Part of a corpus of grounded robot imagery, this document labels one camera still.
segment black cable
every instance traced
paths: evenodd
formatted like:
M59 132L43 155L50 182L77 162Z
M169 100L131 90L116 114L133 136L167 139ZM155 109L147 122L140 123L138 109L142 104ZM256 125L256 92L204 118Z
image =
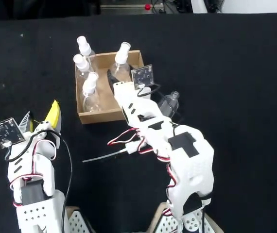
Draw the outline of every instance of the black cable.
M36 133L36 134L33 134L33 135L30 137L30 140L29 140L29 142L27 143L26 147L22 150L22 152L21 152L20 154L18 154L18 156L14 157L13 159L8 159L8 158L5 157L4 160L5 160L6 162L11 163L11 162L13 162L13 161L19 159L19 158L28 150L28 148L31 146L34 137L36 137L36 136L37 136L38 134L40 134L41 132L42 132L42 131L40 131L40 132L38 132L38 133Z
M70 151L69 151L69 147L66 143L66 141L64 140L64 138L62 137L61 134L57 133L56 131L54 130L42 130L40 131L41 132L49 132L49 133L52 133L56 136L58 136L62 141L63 143L65 144L65 147L67 149L67 152L69 154L69 163L70 163L70 176L69 176L69 185L67 187L67 191L66 191L66 195L65 195L65 199L64 199L64 204L63 204L63 209L62 209L62 233L65 233L64 231L64 218L65 218L65 211L66 211L66 203L67 203L67 199L68 199L68 196L69 196L69 191L70 191L70 186L71 186L71 180L72 180L72 160L71 160L71 154L70 154Z
M4 156L4 159L6 161L6 159L8 159L8 157L11 155L11 151L12 151L12 146L10 146L6 152L6 155Z
M138 92L138 97L143 97L143 96L147 96L147 95L151 95L152 93L155 93L156 91L159 90L159 88L161 87L161 85L159 84L153 84L154 86L156 86L156 88L154 90L151 90L150 92L144 93L144 94L140 94L142 92L142 90L144 88L142 88L139 92Z
M166 0L163 0L164 4L163 4L163 7L164 5L167 5L167 7L170 9L171 13L174 14L174 11L172 10L172 8L168 5L167 1Z
M205 233L205 208L202 209L202 233Z
M52 134L58 136L63 141L63 143L65 144L65 147L66 147L67 152L69 154L69 163L70 163L69 185L68 185L68 188L67 188L67 191L66 191L66 195L65 195L65 199L64 199L64 204L63 204L63 209L62 209L62 233L65 233L64 232L64 218L65 218L65 211L66 211L66 203L67 203L67 199L68 199L68 196L69 196L69 191L70 191L70 186L71 186L71 180L72 180L72 160L71 160L71 154L70 154L69 147L68 147L66 141L64 140L64 138L62 137L62 135L57 133L54 130L41 130L41 131L33 134L30 137L29 142L27 143L26 147L24 148L24 150L18 156L16 156L13 159L6 159L6 161L10 163L10 162L13 162L13 161L17 160L18 158L20 158L28 150L28 148L31 146L31 143L32 143L34 137L36 137L40 133L44 133L44 132L52 133Z
M165 6L165 2L166 2L166 0L162 0L162 5L163 5L163 13L167 13L167 11L166 11L166 6Z
M157 14L157 11L155 9L155 5L157 4L159 0L156 0L154 3L153 3L153 0L150 1L151 5L152 5L152 11L153 11L153 14Z

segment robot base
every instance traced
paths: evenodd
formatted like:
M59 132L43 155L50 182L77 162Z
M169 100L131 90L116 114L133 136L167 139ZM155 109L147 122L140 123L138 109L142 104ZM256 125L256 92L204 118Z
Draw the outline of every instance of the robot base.
M159 205L153 221L149 226L147 233L171 233L177 227L177 220L172 216L163 216L162 211L166 209L166 203ZM190 233L202 233L202 212L201 210L189 213L183 217L184 231ZM204 233L224 233L224 231L205 214L205 232Z

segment perforated white panel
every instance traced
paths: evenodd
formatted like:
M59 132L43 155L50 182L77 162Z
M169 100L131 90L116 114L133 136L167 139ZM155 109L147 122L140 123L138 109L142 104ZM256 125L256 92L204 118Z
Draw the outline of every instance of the perforated white panel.
M70 233L90 233L79 211L74 211L69 218Z
M64 194L56 190L53 198L17 207L18 225L22 232L29 232L32 226L46 227L47 232L61 232L61 215ZM69 233L68 217L65 212L65 233Z
M162 216L155 233L169 233L177 227L177 221L175 218Z
M196 211L183 217L184 228L189 232L202 233L202 212ZM156 227L155 233L171 233L177 227L177 220L174 217L162 216L158 226ZM205 218L205 232L204 233L215 233L208 220Z

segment white cable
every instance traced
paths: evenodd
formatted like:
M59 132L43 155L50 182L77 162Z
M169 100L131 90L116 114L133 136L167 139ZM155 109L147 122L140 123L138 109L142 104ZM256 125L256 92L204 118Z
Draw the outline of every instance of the white cable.
M120 154L120 153L123 153L123 152L126 152L127 149L124 148L120 151L117 151L117 152L114 152L114 153L111 153L111 154L107 154L107 155L103 155L103 156L100 156L100 157L96 157L96 158L93 158L93 159L86 159L86 160L83 160L82 162L83 163L88 163L88 162L91 162L91 161L94 161L94 160L99 160L99 159L103 159L103 158L107 158L107 157L110 157L110 156L114 156L116 154Z
M40 142L49 142L53 146L53 148L54 148L54 157L49 158L51 161L53 161L56 158L56 145L52 141L50 141L48 139L41 139L38 142L36 142L35 147L34 147L35 150L33 151L33 154L34 155L36 154L37 147L38 147Z

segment wire bundle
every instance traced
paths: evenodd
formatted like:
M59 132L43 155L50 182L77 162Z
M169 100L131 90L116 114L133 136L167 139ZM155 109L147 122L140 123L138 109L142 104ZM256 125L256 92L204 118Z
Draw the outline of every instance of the wire bundle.
M116 140L118 140L121 136L123 136L123 135L125 135L126 133L131 132L131 131L136 131L136 132L135 132L128 140L125 140L125 141L116 141ZM117 136L117 137L111 139L111 140L107 143L107 145L111 146L111 145L115 145L115 144L119 144L119 143L124 143L124 144L125 144L125 143L128 143L128 142L131 142L136 136L139 137L139 129L137 129L137 128L131 128L131 129L128 129L128 130L124 131L124 132L121 133L119 136ZM149 153L149 152L152 152L152 151L153 151L152 148L149 148L149 149L146 149L146 150L141 151L141 148L142 148L143 143L144 143L145 141L146 141L145 137L142 137L141 142L140 142L139 145L138 145L137 151L138 151L140 154L146 154L146 153Z

